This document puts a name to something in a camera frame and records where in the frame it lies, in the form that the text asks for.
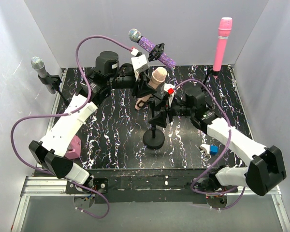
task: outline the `black marble table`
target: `black marble table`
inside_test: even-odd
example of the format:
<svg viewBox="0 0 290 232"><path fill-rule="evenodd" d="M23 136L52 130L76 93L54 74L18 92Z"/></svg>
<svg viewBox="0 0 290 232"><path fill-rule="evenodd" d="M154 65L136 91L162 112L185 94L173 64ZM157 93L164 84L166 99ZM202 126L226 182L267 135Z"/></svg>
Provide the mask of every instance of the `black marble table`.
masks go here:
<svg viewBox="0 0 290 232"><path fill-rule="evenodd" d="M178 84L186 79L203 80L206 66L176 66L168 70L167 83ZM71 98L82 78L77 68L69 68L62 93ZM195 83L185 84L177 94L184 96L185 88ZM250 136L250 131L241 106L235 83L228 66L222 67L217 80L210 77L207 81L211 93L227 113L230 122L239 131ZM87 169L96 168L206 168L217 157L205 156L199 149L201 144L217 145L219 152L224 146L217 140L198 131L189 118L174 117L174 122L163 129L165 143L159 150L149 150L143 144L143 134L150 128L148 124L149 110L134 110L135 99L131 92L113 90L99 109L91 115L77 136L82 141L82 152L79 159L74 160ZM62 99L57 113L66 109ZM231 151L228 151L219 165L243 166L243 162Z"/></svg>

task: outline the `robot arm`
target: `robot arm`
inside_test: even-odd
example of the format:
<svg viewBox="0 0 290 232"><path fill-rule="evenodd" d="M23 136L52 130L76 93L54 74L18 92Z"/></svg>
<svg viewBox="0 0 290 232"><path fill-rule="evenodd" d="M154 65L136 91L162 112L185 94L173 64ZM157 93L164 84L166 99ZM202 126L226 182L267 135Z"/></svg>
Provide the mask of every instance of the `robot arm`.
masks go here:
<svg viewBox="0 0 290 232"><path fill-rule="evenodd" d="M225 119L216 118L207 126L207 134L226 144L229 129ZM286 178L281 151L275 146L267 148L251 140L234 127L231 131L229 149L244 161L247 168L219 168L215 178L221 186L250 187L254 193L265 195Z"/></svg>
<svg viewBox="0 0 290 232"><path fill-rule="evenodd" d="M65 113L80 107L86 97L78 94L72 97L71 103ZM79 112L61 117L54 127L39 141L32 141L29 149L35 159L58 178L67 178L79 184L84 184L89 173L64 157L72 138L76 135L86 119L94 113L98 107L89 102Z"/></svg>
<svg viewBox="0 0 290 232"><path fill-rule="evenodd" d="M67 178L81 185L90 186L91 178L89 173L67 159L65 156L70 142L79 131L81 126L98 106L110 95L114 88L132 88L133 96L142 97L156 91L145 85L147 82L148 60L136 49L132 64L118 66L118 55L114 52L102 52L96 59L96 67L88 77L90 89L82 84L77 88L71 103L65 113L71 112L80 107L87 99L88 91L91 91L90 102L79 112L69 116L61 117L53 128L40 141L32 141L29 149L37 162L53 173L57 178Z"/></svg>
<svg viewBox="0 0 290 232"><path fill-rule="evenodd" d="M210 173L210 181L205 181L204 186L200 185L202 188L213 191L221 186L245 186L263 196L286 178L282 153L277 147L267 148L246 137L235 127L229 127L226 120L220 118L212 110L210 104L206 103L201 88L187 89L185 101L174 97L173 88L174 86L165 84L163 87L165 94L157 105L160 113L149 120L149 123L165 127L167 115L169 122L173 120L173 116L189 116L197 129L223 144L227 143L229 130L231 130L229 149L237 154L247 166L219 167Z"/></svg>

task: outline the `microphone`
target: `microphone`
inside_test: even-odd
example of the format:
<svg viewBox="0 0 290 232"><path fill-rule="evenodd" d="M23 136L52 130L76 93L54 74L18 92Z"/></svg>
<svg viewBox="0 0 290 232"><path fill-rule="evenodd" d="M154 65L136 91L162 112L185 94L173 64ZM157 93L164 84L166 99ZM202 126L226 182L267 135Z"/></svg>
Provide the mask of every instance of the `microphone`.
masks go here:
<svg viewBox="0 0 290 232"><path fill-rule="evenodd" d="M140 47L142 47L148 53L150 53L155 47L155 45L147 38L142 36L137 29L131 29L128 33L128 36L131 41L138 43ZM170 69L176 65L175 61L169 58L165 53L163 53L158 60Z"/></svg>
<svg viewBox="0 0 290 232"><path fill-rule="evenodd" d="M31 59L31 65L32 65L33 69L38 73L38 75L39 75L39 77L41 79L44 79L44 78L47 78L48 77L48 73L45 70L44 62L43 62L43 60L41 58L39 58L39 57L32 57L32 59ZM48 91L51 94L55 94L56 93L54 87L51 84L45 84L45 82L43 82L42 80L41 80L41 82L44 85L46 85Z"/></svg>
<svg viewBox="0 0 290 232"><path fill-rule="evenodd" d="M215 55L215 61L213 66L213 77L216 79L218 77L219 71L221 69L224 52L226 50L228 37L232 29L232 18L222 18L218 28L218 43Z"/></svg>
<svg viewBox="0 0 290 232"><path fill-rule="evenodd" d="M149 85L156 89L158 85L160 85L162 82L165 81L165 77L167 75L167 71L163 67L158 67L156 70L153 71L151 74L151 79L149 81ZM139 110L141 109L144 104L148 101L148 99L151 97L151 94L146 95L140 99L137 100L135 104L135 109Z"/></svg>

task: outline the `purple sparkly microphone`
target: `purple sparkly microphone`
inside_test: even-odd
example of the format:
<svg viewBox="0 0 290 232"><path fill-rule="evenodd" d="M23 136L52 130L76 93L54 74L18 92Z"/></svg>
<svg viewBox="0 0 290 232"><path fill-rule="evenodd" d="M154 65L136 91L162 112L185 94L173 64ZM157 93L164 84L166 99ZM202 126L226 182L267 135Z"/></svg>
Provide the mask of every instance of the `purple sparkly microphone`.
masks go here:
<svg viewBox="0 0 290 232"><path fill-rule="evenodd" d="M128 33L128 36L131 41L138 43L143 49L145 49L149 53L155 47L155 45L147 38L142 36L137 29L131 29ZM176 64L175 61L169 58L165 53L163 53L158 60L170 69Z"/></svg>

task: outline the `microphone holder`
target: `microphone holder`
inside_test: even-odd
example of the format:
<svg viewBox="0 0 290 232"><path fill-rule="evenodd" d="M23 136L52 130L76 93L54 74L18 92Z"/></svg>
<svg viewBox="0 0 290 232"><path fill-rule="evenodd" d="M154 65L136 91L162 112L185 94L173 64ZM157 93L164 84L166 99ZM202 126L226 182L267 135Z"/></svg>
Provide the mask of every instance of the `microphone holder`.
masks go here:
<svg viewBox="0 0 290 232"><path fill-rule="evenodd" d="M70 102L63 96L62 92L60 91L60 83L61 83L61 79L59 77L59 75L50 75L49 73L47 73L47 77L45 78L41 78L39 75L38 75L38 78L40 79L40 81L42 82L42 84L44 85L51 85L55 91L58 92L58 94L62 97L63 99L63 103L66 105L66 106L69 106Z"/></svg>
<svg viewBox="0 0 290 232"><path fill-rule="evenodd" d="M212 75L217 75L219 74L219 71L214 71L212 67L208 67L207 70L206 70L206 76L203 80L203 84L205 85L205 83L207 82L208 80L208 77L209 77L209 74L212 74Z"/></svg>
<svg viewBox="0 0 290 232"><path fill-rule="evenodd" d="M149 53L148 61L151 62L159 59L163 54L163 52L164 52L164 43L157 44L156 46L154 46L153 50L151 50L151 52Z"/></svg>

